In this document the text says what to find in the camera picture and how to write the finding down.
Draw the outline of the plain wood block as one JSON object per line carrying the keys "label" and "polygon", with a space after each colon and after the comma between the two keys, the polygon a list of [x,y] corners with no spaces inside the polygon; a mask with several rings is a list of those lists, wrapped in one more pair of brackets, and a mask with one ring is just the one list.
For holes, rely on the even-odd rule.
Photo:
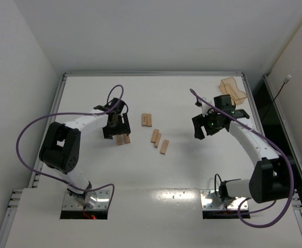
{"label": "plain wood block", "polygon": [[117,135],[116,136],[116,143],[117,143],[117,146],[120,146],[124,143],[122,135]]}

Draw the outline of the engraved wood block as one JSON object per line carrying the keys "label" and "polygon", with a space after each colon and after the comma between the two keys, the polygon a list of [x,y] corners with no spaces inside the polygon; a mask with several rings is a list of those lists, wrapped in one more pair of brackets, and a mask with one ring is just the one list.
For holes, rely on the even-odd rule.
{"label": "engraved wood block", "polygon": [[147,126],[147,114],[142,114],[142,126]]}

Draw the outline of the translucent orange plastic container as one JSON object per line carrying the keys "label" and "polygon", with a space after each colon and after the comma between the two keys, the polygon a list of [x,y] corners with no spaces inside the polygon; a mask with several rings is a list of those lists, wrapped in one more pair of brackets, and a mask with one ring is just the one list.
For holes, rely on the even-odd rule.
{"label": "translucent orange plastic container", "polygon": [[233,77],[221,80],[219,89],[224,95],[230,95],[232,102],[236,105],[243,104],[247,99],[246,93],[238,88],[237,82]]}

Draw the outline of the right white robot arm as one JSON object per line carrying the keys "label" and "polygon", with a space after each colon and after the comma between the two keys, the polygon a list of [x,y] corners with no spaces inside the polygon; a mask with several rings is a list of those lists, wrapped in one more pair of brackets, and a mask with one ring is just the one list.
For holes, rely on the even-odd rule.
{"label": "right white robot arm", "polygon": [[217,96],[213,103],[208,103],[199,96],[196,99],[196,106],[202,112],[192,119],[194,137],[202,140],[225,129],[243,147],[254,167],[250,179],[221,182],[219,198],[225,201],[245,197],[256,203],[291,198],[294,194],[294,175],[289,158],[254,129],[247,112],[236,109],[230,95]]}

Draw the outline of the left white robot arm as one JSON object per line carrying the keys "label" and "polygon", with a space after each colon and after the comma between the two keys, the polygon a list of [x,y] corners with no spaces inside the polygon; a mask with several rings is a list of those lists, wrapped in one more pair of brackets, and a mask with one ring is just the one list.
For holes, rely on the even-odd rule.
{"label": "left white robot arm", "polygon": [[90,115],[65,123],[55,121],[49,125],[39,159],[68,182],[69,194],[81,203],[87,202],[87,190],[92,187],[77,168],[81,139],[99,129],[105,139],[129,135],[128,113],[123,112],[127,107],[123,100],[113,98],[104,106],[94,107]]}

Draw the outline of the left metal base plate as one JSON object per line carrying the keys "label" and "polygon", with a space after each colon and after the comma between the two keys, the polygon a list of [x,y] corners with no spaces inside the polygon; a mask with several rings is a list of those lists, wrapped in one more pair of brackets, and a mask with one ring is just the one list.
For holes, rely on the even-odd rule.
{"label": "left metal base plate", "polygon": [[67,190],[64,195],[62,210],[78,211],[83,208],[92,211],[107,210],[110,196],[110,190],[88,192],[82,195],[78,195]]}

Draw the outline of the metal base plate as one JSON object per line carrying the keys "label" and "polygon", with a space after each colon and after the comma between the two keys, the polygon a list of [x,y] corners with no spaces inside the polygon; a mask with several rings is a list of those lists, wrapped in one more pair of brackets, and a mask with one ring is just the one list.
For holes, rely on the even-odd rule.
{"label": "metal base plate", "polygon": [[200,190],[200,199],[203,211],[234,211],[245,200],[244,197],[235,197],[222,201],[214,190]]}
{"label": "metal base plate", "polygon": [[62,210],[78,211],[83,208],[92,211],[107,210],[110,196],[110,190],[88,192],[82,195],[78,195],[67,190],[64,195]]}

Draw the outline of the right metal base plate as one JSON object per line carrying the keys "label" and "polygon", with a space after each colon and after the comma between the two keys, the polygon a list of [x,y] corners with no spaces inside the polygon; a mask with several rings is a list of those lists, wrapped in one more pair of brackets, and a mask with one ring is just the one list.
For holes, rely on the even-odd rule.
{"label": "right metal base plate", "polygon": [[244,197],[235,197],[222,201],[214,190],[200,190],[200,199],[203,211],[234,211],[245,200]]}

